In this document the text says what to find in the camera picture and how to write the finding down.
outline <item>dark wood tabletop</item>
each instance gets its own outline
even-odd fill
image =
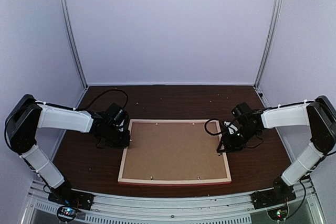
[[[90,87],[81,106],[87,105],[101,92],[122,89],[129,95],[126,107],[132,119],[210,119],[231,121],[231,109],[247,102],[252,109],[263,105],[250,86],[124,86]],[[110,92],[96,101],[92,111],[103,111],[111,103],[124,104],[122,93]],[[93,135],[67,131],[55,165],[75,189],[94,193],[134,197],[214,196],[272,187],[273,180],[289,165],[290,160],[276,130],[266,130],[264,144],[255,149],[228,153],[232,183],[210,186],[131,186],[118,184],[122,150],[96,148]],[[252,138],[248,145],[260,142]]]

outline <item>rectangular board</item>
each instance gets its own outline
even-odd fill
[[[216,151],[221,135],[208,135],[206,121],[132,119],[132,142],[123,151],[118,182],[161,186],[230,183],[227,156]],[[219,123],[209,123],[208,129],[219,132]]]

